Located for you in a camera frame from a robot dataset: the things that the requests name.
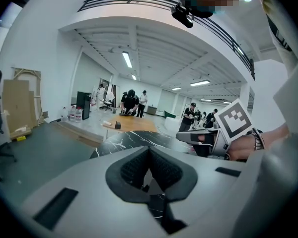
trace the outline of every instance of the plastic bottle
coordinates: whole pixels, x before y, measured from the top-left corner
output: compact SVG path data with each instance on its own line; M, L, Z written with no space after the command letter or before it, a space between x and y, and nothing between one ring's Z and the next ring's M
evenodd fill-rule
M61 113L61 120L62 121L67 121L69 119L69 112L66 109L66 107L63 107L62 113Z
M75 106L72 106L70 111L70 121L75 121L75 113L76 113L76 108Z
M82 115L83 115L83 109L78 107L75 113L75 122L81 122Z

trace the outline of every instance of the ceiling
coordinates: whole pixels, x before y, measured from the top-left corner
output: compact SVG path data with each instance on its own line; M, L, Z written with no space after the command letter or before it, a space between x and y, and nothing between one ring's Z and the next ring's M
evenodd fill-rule
M200 39L172 26L97 24L76 31L100 53L122 77L177 91L196 99L239 97L241 82L237 69L218 55L208 52ZM122 52L128 52L133 68L128 68ZM207 86L190 83L209 80ZM253 97L250 97L250 108Z

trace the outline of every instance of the railing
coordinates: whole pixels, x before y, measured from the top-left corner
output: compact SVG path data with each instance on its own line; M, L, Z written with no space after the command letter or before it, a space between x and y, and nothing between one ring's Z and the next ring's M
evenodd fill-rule
M111 4L140 4L170 10L170 8L172 6L175 6L177 2L173 0L86 0L84 1L83 6L78 10L78 12L98 6ZM235 54L239 57L239 59L241 59L249 72L251 73L253 71L252 63L248 59L247 55L245 55L245 52L223 28L221 28L218 24L216 24L209 18L198 18L194 17L193 15L189 15L189 17L196 23L202 25L203 27L207 28L212 33L217 35L235 52Z

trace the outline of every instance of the person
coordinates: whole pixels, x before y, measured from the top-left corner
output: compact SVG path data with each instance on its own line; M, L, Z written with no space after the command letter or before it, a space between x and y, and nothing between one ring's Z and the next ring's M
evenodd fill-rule
M197 105L192 102L191 103L191 106L189 108L186 108L185 111L184 111L184 116L183 116L183 119L182 119L182 123L180 125L180 128L179 128L179 132L182 132L182 131L187 131L190 129L191 127L191 122L192 122L192 119L193 119L193 116L194 116L194 109Z
M100 101L104 99L104 92L105 92L104 86L103 84L100 84L98 87L97 96L96 96L96 110L99 110Z
M273 142L275 142L278 139L284 139L288 137L289 134L290 132L288 130L287 125L283 124L277 129L261 133L261 136L265 143L265 148L269 149ZM199 135L198 139L199 141L204 142L205 136ZM231 146L227 154L229 155L229 159L231 161L236 161L236 160L247 160L248 157L254 152L256 152L255 136L246 135L246 136L241 136L238 139L234 140L231 143Z
M139 115L141 118L143 117L144 109L146 107L147 102L148 102L147 91L144 90L143 94L140 96L140 99L139 99L139 107L138 107L137 117L139 117Z
M136 114L138 106L139 98L133 89L130 89L128 92L123 93L123 97L120 103L122 113L125 111L125 114L134 116Z
M205 124L205 129L207 128L212 128L213 127L213 123L215 122L215 117L214 115L218 112L217 109L213 110L213 113L209 113L207 116L207 120L206 120L206 124Z
M197 111L196 114L195 114L195 117L197 118L196 120L194 120L193 122L193 129L197 129L197 126L198 124L200 123L200 120L201 120L201 111Z

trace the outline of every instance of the wooden frame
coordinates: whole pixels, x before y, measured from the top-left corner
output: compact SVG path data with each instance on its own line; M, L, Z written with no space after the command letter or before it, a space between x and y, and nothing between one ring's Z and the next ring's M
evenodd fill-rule
M30 69L22 69L22 68L14 68L14 69L15 71L14 71L13 79L18 79L18 77L22 74L31 74L36 76L37 78L36 94L37 95L34 96L34 98L37 98L36 105L37 105L38 113L40 114L39 118L37 119L37 125L44 123L44 117L43 117L42 105L41 105L41 72L36 70L30 70Z

